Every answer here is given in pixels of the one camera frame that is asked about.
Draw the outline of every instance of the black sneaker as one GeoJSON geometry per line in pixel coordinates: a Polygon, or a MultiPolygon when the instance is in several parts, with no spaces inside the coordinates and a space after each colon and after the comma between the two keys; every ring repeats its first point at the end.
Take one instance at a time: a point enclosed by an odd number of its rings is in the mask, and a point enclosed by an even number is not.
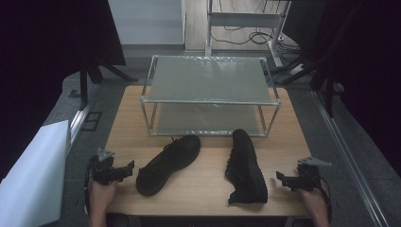
{"type": "Polygon", "coordinates": [[[232,203],[267,203],[268,188],[256,161],[253,143],[244,130],[233,132],[234,148],[227,162],[225,176],[235,187],[230,195],[232,203]]]}
{"type": "Polygon", "coordinates": [[[136,189],[144,196],[158,193],[170,175],[189,166],[198,157],[201,140],[196,135],[186,135],[166,145],[163,151],[145,167],[140,168],[136,189]]]}

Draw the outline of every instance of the white wall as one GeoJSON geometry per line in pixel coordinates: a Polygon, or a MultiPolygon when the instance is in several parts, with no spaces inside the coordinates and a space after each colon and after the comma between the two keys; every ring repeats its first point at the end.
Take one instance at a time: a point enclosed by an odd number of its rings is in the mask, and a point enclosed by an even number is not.
{"type": "Polygon", "coordinates": [[[121,44],[183,44],[183,0],[109,0],[121,44]]]}

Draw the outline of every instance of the wooden table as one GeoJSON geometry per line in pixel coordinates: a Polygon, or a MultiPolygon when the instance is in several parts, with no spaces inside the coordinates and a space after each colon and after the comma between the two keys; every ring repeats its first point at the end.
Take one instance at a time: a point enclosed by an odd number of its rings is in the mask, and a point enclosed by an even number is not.
{"type": "Polygon", "coordinates": [[[257,162],[269,191],[266,204],[228,206],[233,185],[224,177],[233,147],[229,136],[200,136],[200,154],[187,168],[174,173],[152,197],[135,188],[138,168],[144,167],[171,142],[168,136],[149,136],[139,97],[142,86],[129,86],[122,98],[106,150],[115,152],[114,166],[135,160],[133,175],[120,183],[109,212],[138,216],[306,216],[296,193],[281,186],[275,171],[294,176],[297,160],[310,156],[287,91],[277,89],[282,107],[270,136],[252,137],[257,162]]]}

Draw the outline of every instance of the glass table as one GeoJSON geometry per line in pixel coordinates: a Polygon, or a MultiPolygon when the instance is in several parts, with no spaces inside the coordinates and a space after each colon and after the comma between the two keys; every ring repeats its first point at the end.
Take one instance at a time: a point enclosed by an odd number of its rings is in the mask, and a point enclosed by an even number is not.
{"type": "Polygon", "coordinates": [[[265,58],[153,56],[140,101],[150,135],[268,136],[281,106],[265,58]]]}

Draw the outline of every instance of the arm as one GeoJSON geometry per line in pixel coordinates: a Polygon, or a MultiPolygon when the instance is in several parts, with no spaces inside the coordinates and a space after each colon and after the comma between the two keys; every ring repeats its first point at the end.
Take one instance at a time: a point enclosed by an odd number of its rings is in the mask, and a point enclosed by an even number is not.
{"type": "Polygon", "coordinates": [[[312,217],[315,227],[330,227],[327,207],[323,195],[319,189],[314,191],[297,190],[304,206],[312,217]]]}
{"type": "Polygon", "coordinates": [[[89,182],[91,214],[90,227],[106,227],[106,211],[113,200],[117,189],[117,181],[102,185],[92,179],[89,182]]]}

